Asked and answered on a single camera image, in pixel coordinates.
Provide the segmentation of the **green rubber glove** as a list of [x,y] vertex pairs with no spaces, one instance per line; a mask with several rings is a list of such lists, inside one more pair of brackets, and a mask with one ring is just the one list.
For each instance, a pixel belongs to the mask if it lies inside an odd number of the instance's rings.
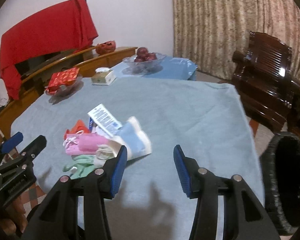
[[68,172],[71,179],[86,177],[98,167],[94,155],[74,155],[72,161],[63,167],[63,172]]

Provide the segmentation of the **light blue trash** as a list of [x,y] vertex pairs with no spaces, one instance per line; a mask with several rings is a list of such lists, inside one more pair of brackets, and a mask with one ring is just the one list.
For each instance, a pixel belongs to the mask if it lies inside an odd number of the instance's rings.
[[126,121],[116,136],[121,139],[121,144],[126,146],[128,160],[141,158],[152,153],[151,141],[134,116]]

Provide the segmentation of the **television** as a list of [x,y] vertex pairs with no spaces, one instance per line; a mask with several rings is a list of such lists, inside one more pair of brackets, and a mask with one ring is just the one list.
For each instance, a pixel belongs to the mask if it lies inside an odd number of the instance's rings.
[[21,75],[21,78],[29,76],[30,74],[40,70],[46,65],[53,63],[61,57],[61,52],[45,54],[38,57],[33,57],[31,59],[25,60],[20,63],[16,63],[15,67],[18,73]]

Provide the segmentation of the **red apples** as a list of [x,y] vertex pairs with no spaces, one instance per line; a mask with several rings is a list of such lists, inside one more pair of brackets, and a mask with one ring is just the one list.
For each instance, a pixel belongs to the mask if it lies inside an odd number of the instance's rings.
[[134,62],[139,63],[139,62],[152,61],[156,59],[157,59],[156,53],[150,53],[147,48],[140,47],[137,49],[136,58]]

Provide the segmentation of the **tissue box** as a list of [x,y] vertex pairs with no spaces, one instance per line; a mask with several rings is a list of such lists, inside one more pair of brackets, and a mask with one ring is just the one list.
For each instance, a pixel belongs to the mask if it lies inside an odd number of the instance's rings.
[[93,85],[108,86],[116,80],[113,70],[107,67],[97,68],[95,74],[91,77]]

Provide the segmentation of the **white blue medicine box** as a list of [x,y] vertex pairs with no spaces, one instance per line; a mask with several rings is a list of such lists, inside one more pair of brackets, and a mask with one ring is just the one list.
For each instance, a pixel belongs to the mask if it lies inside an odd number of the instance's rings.
[[89,118],[89,131],[90,133],[96,133],[97,124],[93,121],[92,118]]

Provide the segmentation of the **grey table cloth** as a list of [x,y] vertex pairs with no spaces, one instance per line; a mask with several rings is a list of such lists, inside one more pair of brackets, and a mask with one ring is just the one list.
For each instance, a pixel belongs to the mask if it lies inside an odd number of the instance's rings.
[[183,193],[173,160],[180,145],[187,157],[215,175],[241,175],[260,202],[264,186],[253,133],[234,86],[222,83],[124,77],[111,85],[89,78],[56,104],[46,94],[12,124],[21,132],[22,150],[39,135],[46,148],[34,160],[34,173],[49,192],[70,163],[63,147],[67,129],[104,105],[120,122],[134,116],[152,143],[152,153],[129,161],[119,193],[106,201],[113,239],[188,239],[196,201]]

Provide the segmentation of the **glass fruit bowl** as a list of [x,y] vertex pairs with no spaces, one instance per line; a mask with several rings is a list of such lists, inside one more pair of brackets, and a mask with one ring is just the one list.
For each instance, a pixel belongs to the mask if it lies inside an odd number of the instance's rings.
[[126,57],[122,60],[127,65],[122,70],[123,74],[130,75],[148,75],[154,74],[163,69],[162,61],[167,57],[164,54],[156,53],[156,59],[149,61],[136,62],[137,55]]

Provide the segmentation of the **red cloth cover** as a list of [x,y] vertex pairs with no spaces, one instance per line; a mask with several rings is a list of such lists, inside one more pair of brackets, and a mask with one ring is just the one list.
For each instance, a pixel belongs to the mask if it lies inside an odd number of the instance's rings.
[[28,59],[93,44],[98,33],[86,0],[68,0],[43,9],[1,37],[0,78],[7,95],[19,99],[21,75],[16,64]]

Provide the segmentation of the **pink cloth trash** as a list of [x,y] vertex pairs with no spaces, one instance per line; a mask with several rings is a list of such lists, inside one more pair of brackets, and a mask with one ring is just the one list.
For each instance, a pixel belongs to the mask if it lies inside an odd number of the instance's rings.
[[67,134],[63,147],[67,155],[94,155],[99,146],[106,145],[109,139],[97,133],[84,133],[83,130],[75,134]]

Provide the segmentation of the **blue side table cloth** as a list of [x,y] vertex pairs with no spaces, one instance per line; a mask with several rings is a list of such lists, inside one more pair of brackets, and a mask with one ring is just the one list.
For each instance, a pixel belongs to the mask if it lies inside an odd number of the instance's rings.
[[146,77],[156,79],[175,79],[196,81],[197,65],[189,59],[167,56],[151,71],[142,70],[133,73],[133,70],[124,62],[111,67],[117,78],[122,77]]

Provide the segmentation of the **red snack packet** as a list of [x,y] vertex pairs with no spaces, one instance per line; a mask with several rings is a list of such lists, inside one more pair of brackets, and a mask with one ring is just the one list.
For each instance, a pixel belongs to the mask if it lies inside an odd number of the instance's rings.
[[53,73],[46,89],[48,92],[56,91],[60,85],[72,85],[78,77],[79,69],[73,67],[62,72]]

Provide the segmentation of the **white toothpaste tube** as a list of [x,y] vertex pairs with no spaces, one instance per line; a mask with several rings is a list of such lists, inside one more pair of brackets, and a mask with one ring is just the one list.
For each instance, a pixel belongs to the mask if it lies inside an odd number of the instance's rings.
[[99,104],[88,112],[89,118],[108,136],[113,137],[117,131],[122,127],[103,104]]

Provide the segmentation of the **orange red plastic bag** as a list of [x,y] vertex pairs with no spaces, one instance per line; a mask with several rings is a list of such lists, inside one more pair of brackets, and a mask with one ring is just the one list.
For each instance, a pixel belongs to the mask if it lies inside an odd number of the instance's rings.
[[82,120],[78,120],[73,128],[66,130],[64,134],[64,140],[67,138],[68,134],[76,134],[78,132],[90,133],[89,128],[87,128],[87,126]]

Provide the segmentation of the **wooden tv cabinet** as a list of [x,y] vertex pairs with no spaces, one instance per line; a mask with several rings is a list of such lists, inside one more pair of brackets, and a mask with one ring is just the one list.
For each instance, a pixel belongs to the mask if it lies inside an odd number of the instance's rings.
[[113,67],[125,57],[135,54],[135,47],[118,47],[113,52],[96,54],[96,47],[73,52],[61,53],[44,62],[43,67],[25,75],[21,80],[18,100],[8,100],[7,106],[0,111],[0,142],[11,136],[11,127],[31,104],[42,94],[61,94],[79,83],[80,77],[92,77],[101,67]]

